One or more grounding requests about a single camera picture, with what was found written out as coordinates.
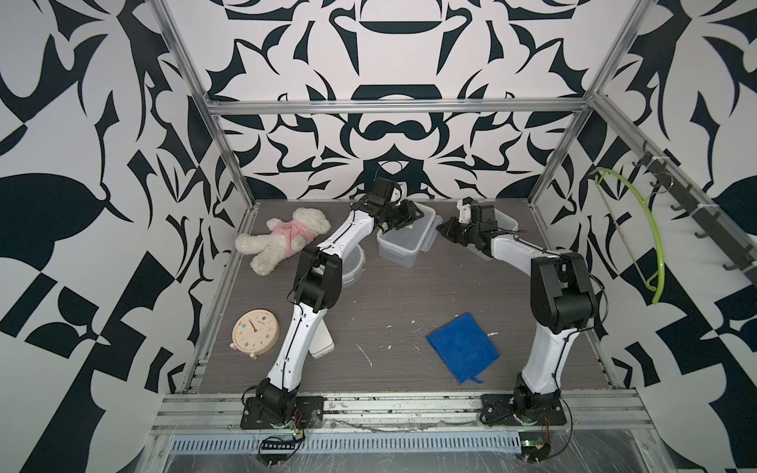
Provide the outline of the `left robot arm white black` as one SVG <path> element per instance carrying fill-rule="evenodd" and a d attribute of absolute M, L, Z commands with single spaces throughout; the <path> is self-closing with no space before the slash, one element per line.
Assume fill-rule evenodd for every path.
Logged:
<path fill-rule="evenodd" d="M 255 390 L 253 401 L 279 423 L 294 413 L 305 361 L 317 327 L 338 301 L 343 259 L 376 229 L 403 229 L 424 216 L 402 185 L 378 177 L 351 205 L 344 223 L 320 244 L 301 252 L 291 295 L 293 316 L 277 359 Z"/>

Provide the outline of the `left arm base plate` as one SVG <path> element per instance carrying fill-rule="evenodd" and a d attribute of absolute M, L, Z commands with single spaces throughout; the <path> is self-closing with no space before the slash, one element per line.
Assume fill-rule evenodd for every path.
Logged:
<path fill-rule="evenodd" d="M 323 420 L 325 398 L 297 396 L 281 405 L 266 403 L 258 396 L 246 398 L 240 427 L 242 430 L 283 429 L 290 424 L 309 428 Z"/>

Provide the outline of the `clear rectangular lunch box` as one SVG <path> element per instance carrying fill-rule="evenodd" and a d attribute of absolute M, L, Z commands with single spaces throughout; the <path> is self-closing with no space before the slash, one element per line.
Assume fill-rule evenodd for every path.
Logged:
<path fill-rule="evenodd" d="M 501 210 L 495 208 L 495 218 L 498 223 L 498 227 L 500 229 L 504 229 L 509 232 L 518 232 L 520 230 L 520 225 L 518 224 L 518 221 L 510 217 L 509 215 L 505 214 Z M 478 250 L 473 244 L 470 246 L 467 246 L 467 249 L 472 252 L 473 254 L 477 255 L 479 258 L 490 261 L 491 257 L 487 256 L 484 252 L 481 250 Z"/>
<path fill-rule="evenodd" d="M 412 268 L 422 252 L 431 250 L 437 235 L 437 226 L 442 217 L 432 207 L 418 203 L 424 216 L 400 230 L 377 236 L 378 254 L 387 261 L 405 268 Z"/>

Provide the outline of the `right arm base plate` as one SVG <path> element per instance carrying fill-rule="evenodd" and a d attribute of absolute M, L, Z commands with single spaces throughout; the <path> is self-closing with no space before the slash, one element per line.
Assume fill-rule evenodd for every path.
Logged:
<path fill-rule="evenodd" d="M 530 393 L 518 388 L 513 394 L 483 394 L 479 421 L 486 426 L 565 426 L 568 420 L 560 391 Z"/>

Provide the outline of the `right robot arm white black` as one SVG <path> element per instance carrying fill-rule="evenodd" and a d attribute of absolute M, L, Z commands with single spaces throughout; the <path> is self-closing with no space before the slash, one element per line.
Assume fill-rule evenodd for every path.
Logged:
<path fill-rule="evenodd" d="M 459 214 L 439 224 L 446 240 L 472 246 L 485 256 L 530 276 L 530 309 L 537 323 L 530 357 L 518 374 L 516 409 L 542 408 L 560 400 L 565 364 L 580 333 L 599 315 L 591 273 L 577 252 L 553 252 L 500 225 L 498 210 L 467 198 Z"/>

